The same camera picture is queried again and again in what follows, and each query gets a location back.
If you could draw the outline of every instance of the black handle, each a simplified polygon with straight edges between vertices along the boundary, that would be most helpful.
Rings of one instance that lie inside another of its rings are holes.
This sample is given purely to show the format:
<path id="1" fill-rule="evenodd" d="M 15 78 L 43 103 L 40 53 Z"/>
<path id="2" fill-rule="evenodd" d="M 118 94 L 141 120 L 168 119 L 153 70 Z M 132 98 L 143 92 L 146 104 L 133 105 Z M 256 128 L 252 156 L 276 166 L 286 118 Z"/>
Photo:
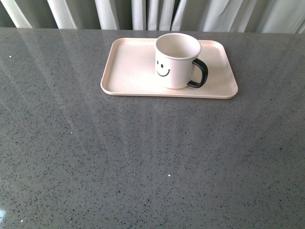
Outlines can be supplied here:
<path id="1" fill-rule="evenodd" d="M 195 60 L 193 60 L 192 63 L 195 64 L 198 68 L 200 68 L 202 77 L 201 77 L 200 83 L 197 83 L 197 82 L 194 82 L 193 80 L 191 80 L 190 82 L 187 83 L 187 85 L 190 87 L 199 88 L 205 84 L 205 82 L 208 78 L 208 73 L 209 73 L 208 67 L 206 66 L 206 64 L 203 61 L 201 61 L 197 58 Z"/>

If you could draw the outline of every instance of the countertop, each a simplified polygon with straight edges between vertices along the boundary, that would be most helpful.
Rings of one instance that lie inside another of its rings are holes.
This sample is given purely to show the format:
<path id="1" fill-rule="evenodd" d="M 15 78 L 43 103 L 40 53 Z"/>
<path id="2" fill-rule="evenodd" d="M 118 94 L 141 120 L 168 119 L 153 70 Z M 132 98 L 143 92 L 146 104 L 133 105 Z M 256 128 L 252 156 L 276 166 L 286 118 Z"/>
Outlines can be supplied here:
<path id="1" fill-rule="evenodd" d="M 231 99 L 111 96 L 111 44 L 165 31 L 0 29 L 0 225 L 304 228 L 305 35 L 221 43 Z"/>

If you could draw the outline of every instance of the white mug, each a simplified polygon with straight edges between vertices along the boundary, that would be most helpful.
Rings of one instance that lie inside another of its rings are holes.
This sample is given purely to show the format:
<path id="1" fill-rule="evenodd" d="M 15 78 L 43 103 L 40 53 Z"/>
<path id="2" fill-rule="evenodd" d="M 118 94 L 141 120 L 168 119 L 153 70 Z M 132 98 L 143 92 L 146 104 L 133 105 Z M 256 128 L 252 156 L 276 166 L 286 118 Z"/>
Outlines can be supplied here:
<path id="1" fill-rule="evenodd" d="M 170 89 L 203 86 L 207 80 L 208 68 L 197 58 L 201 49 L 200 42 L 187 34 L 168 33 L 160 36 L 155 43 L 155 75 L 159 82 Z M 202 72 L 199 83 L 191 80 L 195 65 Z"/>

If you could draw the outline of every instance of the beige tray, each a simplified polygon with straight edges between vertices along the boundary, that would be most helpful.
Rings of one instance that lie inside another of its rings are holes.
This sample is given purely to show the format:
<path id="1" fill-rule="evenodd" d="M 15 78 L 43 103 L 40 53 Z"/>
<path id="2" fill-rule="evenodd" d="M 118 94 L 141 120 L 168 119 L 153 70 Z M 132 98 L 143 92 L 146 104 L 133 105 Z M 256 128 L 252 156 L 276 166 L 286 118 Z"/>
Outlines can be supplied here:
<path id="1" fill-rule="evenodd" d="M 238 87 L 224 47 L 214 41 L 200 41 L 199 59 L 209 69 L 208 79 L 201 88 L 189 86 L 168 89 L 155 80 L 156 39 L 122 38 L 113 42 L 101 80 L 102 89 L 112 95 L 170 96 L 228 99 Z M 200 81 L 201 72 L 195 68 L 193 80 Z"/>

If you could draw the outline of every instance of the white curtain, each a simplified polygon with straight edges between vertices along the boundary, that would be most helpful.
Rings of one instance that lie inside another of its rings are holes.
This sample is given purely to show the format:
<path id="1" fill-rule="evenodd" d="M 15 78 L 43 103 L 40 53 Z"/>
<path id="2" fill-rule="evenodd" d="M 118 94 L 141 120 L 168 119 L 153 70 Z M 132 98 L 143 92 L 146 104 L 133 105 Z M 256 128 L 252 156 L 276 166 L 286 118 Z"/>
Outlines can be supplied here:
<path id="1" fill-rule="evenodd" d="M 305 33 L 305 0 L 0 0 L 0 27 Z"/>

